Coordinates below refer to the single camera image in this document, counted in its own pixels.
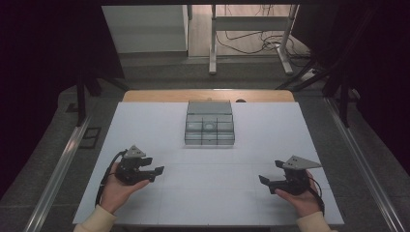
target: sleeve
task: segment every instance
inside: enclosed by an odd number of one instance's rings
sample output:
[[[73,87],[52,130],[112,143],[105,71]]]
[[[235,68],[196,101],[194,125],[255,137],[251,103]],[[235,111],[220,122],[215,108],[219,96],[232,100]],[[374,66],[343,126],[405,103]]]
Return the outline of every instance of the sleeve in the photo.
[[[84,222],[78,224],[74,232],[108,232],[111,230],[116,219],[116,216],[107,212],[100,205],[97,205],[93,214]]]
[[[297,221],[302,232],[336,232],[332,230],[323,218],[322,212],[316,212],[306,217],[301,217]]]

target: white table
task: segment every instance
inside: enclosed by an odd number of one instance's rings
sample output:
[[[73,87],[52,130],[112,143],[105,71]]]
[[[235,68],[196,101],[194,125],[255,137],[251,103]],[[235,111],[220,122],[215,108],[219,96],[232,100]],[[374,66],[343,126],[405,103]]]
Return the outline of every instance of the white table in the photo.
[[[260,184],[258,175],[284,180],[275,160],[292,155],[320,162],[296,102],[232,103],[231,147],[186,146],[186,102],[120,102],[73,223],[94,210],[113,157],[135,144],[165,166],[154,183],[117,212],[116,223],[141,226],[275,226],[295,224],[293,207]],[[325,218],[343,224],[323,168],[310,172],[323,190]]]

